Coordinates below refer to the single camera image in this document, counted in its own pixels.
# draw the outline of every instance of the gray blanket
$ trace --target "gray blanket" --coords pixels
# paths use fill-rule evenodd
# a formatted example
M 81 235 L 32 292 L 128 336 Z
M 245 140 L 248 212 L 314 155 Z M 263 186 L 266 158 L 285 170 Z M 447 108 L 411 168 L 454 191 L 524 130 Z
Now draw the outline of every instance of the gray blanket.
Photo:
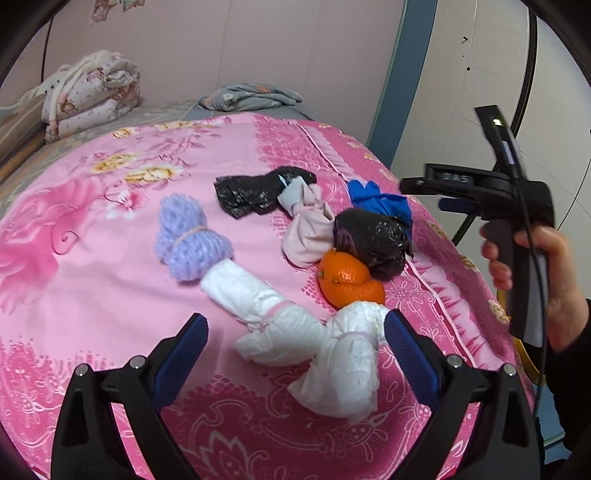
M 239 83 L 220 88 L 217 92 L 199 99 L 199 105 L 207 110 L 219 112 L 242 112 L 273 108 L 281 105 L 295 105 L 301 102 L 299 93 L 274 87 Z

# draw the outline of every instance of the black plastic bag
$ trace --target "black plastic bag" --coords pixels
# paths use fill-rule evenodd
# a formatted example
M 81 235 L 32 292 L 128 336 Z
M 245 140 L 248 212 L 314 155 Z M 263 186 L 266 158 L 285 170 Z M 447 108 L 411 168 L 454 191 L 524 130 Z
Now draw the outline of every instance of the black plastic bag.
M 257 177 L 219 177 L 214 186 L 223 211 L 239 219 L 251 212 L 263 215 L 275 210 L 279 206 L 277 196 L 296 177 L 302 177 L 308 185 L 316 183 L 316 175 L 303 168 L 279 167 Z
M 404 270 L 405 254 L 413 255 L 406 228 L 396 218 L 350 208 L 336 216 L 335 247 L 359 258 L 373 278 L 388 281 Z

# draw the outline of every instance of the orange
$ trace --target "orange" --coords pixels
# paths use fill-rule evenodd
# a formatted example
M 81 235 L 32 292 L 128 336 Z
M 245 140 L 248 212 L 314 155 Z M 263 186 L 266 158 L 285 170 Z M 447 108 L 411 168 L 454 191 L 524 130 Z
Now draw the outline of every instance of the orange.
M 327 252 L 318 265 L 317 278 L 326 300 L 338 309 L 357 300 L 386 302 L 384 285 L 373 280 L 369 268 L 348 253 Z

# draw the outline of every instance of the pink cloth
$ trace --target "pink cloth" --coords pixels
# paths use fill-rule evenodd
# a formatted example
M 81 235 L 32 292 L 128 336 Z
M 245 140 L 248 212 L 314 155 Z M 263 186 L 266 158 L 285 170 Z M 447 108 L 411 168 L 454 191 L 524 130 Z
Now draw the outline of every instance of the pink cloth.
M 306 185 L 301 177 L 296 177 L 277 199 L 293 217 L 281 242 L 285 256 L 300 268 L 319 262 L 335 245 L 335 216 L 322 201 L 322 189 L 315 183 Z
M 162 415 L 202 478 L 389 478 L 429 410 L 388 348 L 380 349 L 378 410 L 367 420 L 353 427 L 312 414 L 287 391 L 307 366 L 245 362 L 234 343 L 247 327 L 198 286 L 170 279 L 152 252 L 160 200 L 173 192 L 196 196 L 210 227 L 232 240 L 237 263 L 316 317 L 329 317 L 334 309 L 315 267 L 296 269 L 281 255 L 290 218 L 276 210 L 234 220 L 216 199 L 216 177 L 282 165 L 313 171 L 335 213 L 351 206 L 351 179 L 398 193 L 392 174 L 338 129 L 245 113 L 105 135 L 50 166 L 14 202 L 0 221 L 0 421 L 36 471 L 50 471 L 57 416 L 79 362 L 119 367 L 200 312 L 209 342 Z M 385 285 L 386 306 L 470 365 L 517 363 L 482 276 L 410 200 L 416 254 Z M 468 409 L 443 476 L 460 462 L 476 412 Z M 137 473 L 151 478 L 124 410 L 116 406 L 115 416 Z

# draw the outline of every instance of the purple yarn bundle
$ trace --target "purple yarn bundle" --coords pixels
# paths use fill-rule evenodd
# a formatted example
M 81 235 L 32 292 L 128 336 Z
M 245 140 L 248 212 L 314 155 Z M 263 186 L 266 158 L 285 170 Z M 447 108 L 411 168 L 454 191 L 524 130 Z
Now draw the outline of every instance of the purple yarn bundle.
M 217 262 L 232 256 L 231 241 L 207 228 L 207 217 L 197 200 L 173 193 L 160 206 L 154 252 L 173 278 L 198 280 Z

